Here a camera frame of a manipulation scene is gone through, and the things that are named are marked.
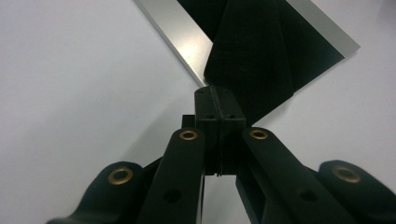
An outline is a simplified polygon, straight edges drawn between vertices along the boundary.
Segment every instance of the white surface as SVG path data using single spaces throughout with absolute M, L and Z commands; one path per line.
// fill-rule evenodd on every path
M 396 2 L 317 0 L 361 48 L 261 120 L 302 163 L 396 191 Z M 0 2 L 0 223 L 68 216 L 107 165 L 160 157 L 197 85 L 134 2 Z M 248 223 L 206 179 L 204 223 Z

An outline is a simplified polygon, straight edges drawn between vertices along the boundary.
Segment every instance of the metal sheet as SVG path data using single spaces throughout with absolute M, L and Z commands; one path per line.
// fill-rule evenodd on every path
M 211 40 L 177 0 L 135 0 L 201 86 Z M 287 0 L 344 57 L 360 46 L 309 0 Z
M 212 41 L 177 0 L 135 0 L 201 87 Z

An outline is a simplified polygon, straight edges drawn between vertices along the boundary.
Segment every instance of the silver metal edge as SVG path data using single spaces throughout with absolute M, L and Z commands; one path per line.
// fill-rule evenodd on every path
M 360 46 L 310 0 L 286 0 L 344 57 Z
M 177 0 L 135 0 L 199 86 L 212 42 Z

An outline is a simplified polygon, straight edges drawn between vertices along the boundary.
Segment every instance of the screw hole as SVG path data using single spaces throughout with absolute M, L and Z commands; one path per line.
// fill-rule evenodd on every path
M 181 192 L 178 189 L 169 189 L 163 195 L 167 203 L 177 203 L 181 199 Z
M 339 172 L 340 172 L 340 175 L 343 175 L 347 178 L 352 178 L 355 176 L 352 172 L 350 172 L 348 170 L 340 170 Z
M 114 178 L 120 180 L 120 179 L 125 178 L 127 175 L 128 175 L 128 172 L 126 172 L 126 171 L 119 171 L 119 172 L 116 172 L 116 173 L 114 174 Z
M 193 136 L 194 136 L 193 133 L 184 133 L 183 134 L 183 137 L 185 137 L 185 138 L 192 138 Z

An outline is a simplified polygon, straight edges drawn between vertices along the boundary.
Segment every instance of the black mechanical arm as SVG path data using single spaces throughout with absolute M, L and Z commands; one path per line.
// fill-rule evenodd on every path
M 49 224 L 201 223 L 205 175 L 236 175 L 251 223 L 396 223 L 396 196 L 364 170 L 327 161 L 303 166 L 262 128 L 248 127 L 233 94 L 195 92 L 162 158 L 107 166 L 77 210 Z

